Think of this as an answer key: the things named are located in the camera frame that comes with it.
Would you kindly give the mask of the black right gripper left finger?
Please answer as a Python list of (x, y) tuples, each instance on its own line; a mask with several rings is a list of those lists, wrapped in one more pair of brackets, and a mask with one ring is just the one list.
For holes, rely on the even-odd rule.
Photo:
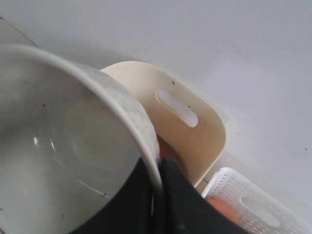
[(152, 188), (140, 158), (117, 194), (74, 234), (149, 234), (152, 231)]

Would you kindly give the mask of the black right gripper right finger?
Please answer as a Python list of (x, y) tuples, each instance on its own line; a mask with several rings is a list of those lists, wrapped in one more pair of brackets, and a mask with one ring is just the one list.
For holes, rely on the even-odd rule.
[(161, 161), (166, 234), (246, 234), (210, 205), (185, 177), (173, 157)]

